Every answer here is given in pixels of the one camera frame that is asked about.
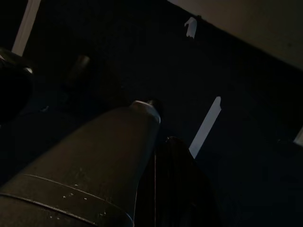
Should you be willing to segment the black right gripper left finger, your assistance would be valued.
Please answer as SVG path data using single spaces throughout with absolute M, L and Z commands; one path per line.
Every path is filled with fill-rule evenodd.
M 167 137 L 157 144 L 139 181 L 134 212 L 135 227 L 175 227 L 176 186 L 172 144 Z

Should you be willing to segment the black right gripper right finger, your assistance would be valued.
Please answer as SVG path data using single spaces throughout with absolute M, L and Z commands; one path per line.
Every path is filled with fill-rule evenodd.
M 219 227 L 220 212 L 209 179 L 202 173 L 185 143 L 174 138 L 174 174 L 178 227 Z

